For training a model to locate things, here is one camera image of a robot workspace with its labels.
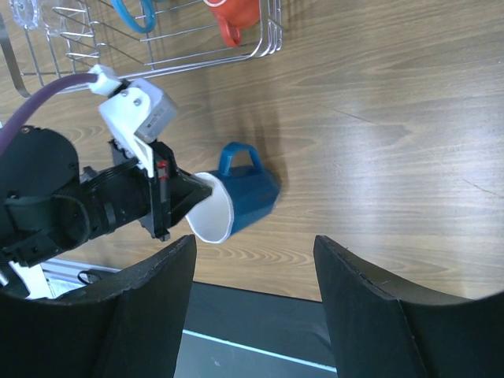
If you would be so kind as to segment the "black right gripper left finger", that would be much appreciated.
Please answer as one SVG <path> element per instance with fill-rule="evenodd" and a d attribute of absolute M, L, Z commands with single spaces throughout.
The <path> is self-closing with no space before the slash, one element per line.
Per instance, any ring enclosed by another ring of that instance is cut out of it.
<path fill-rule="evenodd" d="M 197 247 L 185 235 L 56 299 L 1 294 L 3 377 L 172 377 Z"/>

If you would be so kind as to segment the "blue patterned cup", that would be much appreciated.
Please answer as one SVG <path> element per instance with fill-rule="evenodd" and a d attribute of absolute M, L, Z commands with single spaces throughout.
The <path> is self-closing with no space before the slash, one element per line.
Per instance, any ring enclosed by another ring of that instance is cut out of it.
<path fill-rule="evenodd" d="M 134 32 L 146 34 L 154 30 L 157 23 L 154 1 L 141 0 L 139 2 L 142 10 L 141 16 L 132 15 L 122 0 L 111 0 L 110 3 L 119 18 Z"/>

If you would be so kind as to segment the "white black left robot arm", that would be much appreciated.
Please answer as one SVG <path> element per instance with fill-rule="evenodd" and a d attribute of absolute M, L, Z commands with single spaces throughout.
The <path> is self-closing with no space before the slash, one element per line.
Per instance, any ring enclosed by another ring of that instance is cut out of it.
<path fill-rule="evenodd" d="M 180 169 L 162 142 L 154 175 L 114 140 L 113 166 L 80 167 L 76 148 L 62 134 L 24 126 L 1 156 L 1 292 L 30 295 L 12 265 L 31 268 L 139 221 L 154 239 L 169 230 L 212 189 Z"/>

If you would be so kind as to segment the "clear plastic cup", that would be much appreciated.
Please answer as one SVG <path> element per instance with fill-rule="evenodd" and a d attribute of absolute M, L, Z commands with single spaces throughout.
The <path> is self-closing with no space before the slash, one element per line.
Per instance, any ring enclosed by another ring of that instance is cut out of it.
<path fill-rule="evenodd" d="M 9 0 L 9 7 L 16 24 L 27 30 L 58 35 L 65 30 L 63 16 L 58 10 L 63 1 Z"/>

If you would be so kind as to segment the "dark blue paper cup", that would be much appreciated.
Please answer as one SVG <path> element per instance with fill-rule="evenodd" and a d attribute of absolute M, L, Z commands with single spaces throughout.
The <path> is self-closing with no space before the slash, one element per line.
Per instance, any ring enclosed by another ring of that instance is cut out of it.
<path fill-rule="evenodd" d="M 212 194 L 185 216 L 191 230 L 205 243 L 220 244 L 267 217 L 280 197 L 280 182 L 262 164 L 255 147 L 232 142 L 221 151 L 216 170 L 195 177 Z"/>

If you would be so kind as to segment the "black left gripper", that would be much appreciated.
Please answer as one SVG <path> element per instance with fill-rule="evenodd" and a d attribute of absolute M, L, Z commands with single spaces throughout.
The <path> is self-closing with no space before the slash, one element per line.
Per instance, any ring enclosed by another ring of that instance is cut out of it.
<path fill-rule="evenodd" d="M 110 143 L 114 166 L 96 171 L 83 168 L 80 187 L 91 199 L 89 239 L 115 232 L 138 221 L 154 239 L 166 241 L 169 228 L 177 225 L 197 204 L 207 199 L 213 189 L 203 179 L 177 169 L 172 150 L 162 142 L 149 144 L 154 152 L 154 177 L 127 158 L 114 141 Z"/>

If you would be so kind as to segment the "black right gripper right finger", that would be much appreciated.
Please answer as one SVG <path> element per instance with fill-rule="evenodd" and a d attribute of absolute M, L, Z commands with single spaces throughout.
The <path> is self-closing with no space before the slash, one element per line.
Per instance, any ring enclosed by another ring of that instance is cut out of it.
<path fill-rule="evenodd" d="M 501 377 L 503 293 L 432 290 L 324 235 L 313 256 L 340 377 Z"/>

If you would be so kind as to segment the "red ceramic mug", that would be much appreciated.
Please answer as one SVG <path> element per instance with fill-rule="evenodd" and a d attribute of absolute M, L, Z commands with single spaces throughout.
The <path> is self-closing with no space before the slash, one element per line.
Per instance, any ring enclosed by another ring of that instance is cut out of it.
<path fill-rule="evenodd" d="M 228 47 L 241 43 L 241 32 L 253 27 L 260 20 L 258 0 L 204 0 L 209 11 L 217 20 L 221 37 Z"/>

